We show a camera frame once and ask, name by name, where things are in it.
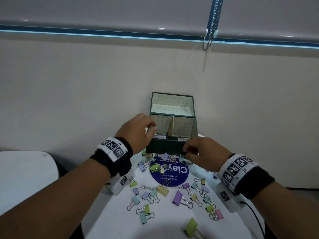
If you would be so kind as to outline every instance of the round purple sticker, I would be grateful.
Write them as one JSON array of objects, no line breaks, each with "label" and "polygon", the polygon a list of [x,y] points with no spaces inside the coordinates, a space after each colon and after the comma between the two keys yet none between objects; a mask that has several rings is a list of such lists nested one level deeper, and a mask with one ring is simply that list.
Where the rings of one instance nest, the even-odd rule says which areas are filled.
[{"label": "round purple sticker", "polygon": [[152,177],[161,185],[167,186],[166,178],[171,182],[168,184],[169,187],[175,187],[184,183],[188,177],[188,167],[182,163],[172,163],[169,161],[159,161],[158,159],[155,162],[151,163],[151,166],[155,163],[160,164],[161,168],[164,167],[164,164],[167,164],[167,169],[164,169],[164,174],[160,172],[151,172]]}]

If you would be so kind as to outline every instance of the open box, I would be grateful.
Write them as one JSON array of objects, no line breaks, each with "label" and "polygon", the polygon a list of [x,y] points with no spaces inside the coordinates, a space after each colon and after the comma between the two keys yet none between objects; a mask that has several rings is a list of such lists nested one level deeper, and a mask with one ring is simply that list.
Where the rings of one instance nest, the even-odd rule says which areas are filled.
[{"label": "open box", "polygon": [[147,153],[183,154],[185,142],[197,136],[193,96],[153,92],[150,116],[157,123],[157,132]]}]

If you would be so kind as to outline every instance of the white wall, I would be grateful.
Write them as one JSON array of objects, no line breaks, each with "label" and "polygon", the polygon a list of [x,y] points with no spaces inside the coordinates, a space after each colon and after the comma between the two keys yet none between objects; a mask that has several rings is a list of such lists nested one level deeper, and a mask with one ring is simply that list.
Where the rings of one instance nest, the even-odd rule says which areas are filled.
[{"label": "white wall", "polygon": [[0,149],[79,164],[153,91],[193,95],[198,131],[289,187],[318,188],[317,50],[0,34]]}]

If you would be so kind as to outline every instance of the person's right arm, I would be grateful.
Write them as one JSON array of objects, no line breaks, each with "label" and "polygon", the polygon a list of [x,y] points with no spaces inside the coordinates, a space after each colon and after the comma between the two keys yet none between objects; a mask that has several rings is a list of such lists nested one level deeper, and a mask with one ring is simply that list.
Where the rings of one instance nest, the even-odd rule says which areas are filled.
[{"label": "person's right arm", "polygon": [[[232,155],[213,139],[203,137],[188,140],[183,151],[186,159],[211,172],[219,172]],[[319,237],[319,208],[277,182],[263,188],[251,202],[278,239]]]}]

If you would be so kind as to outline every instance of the gray roller shade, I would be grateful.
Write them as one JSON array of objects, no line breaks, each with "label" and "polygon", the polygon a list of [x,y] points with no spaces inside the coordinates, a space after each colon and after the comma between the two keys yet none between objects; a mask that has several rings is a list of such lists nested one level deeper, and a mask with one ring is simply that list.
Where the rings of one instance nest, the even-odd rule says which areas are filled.
[{"label": "gray roller shade", "polygon": [[224,0],[217,38],[319,43],[319,0]]},{"label": "gray roller shade", "polygon": [[0,0],[0,24],[205,36],[212,0]]}]

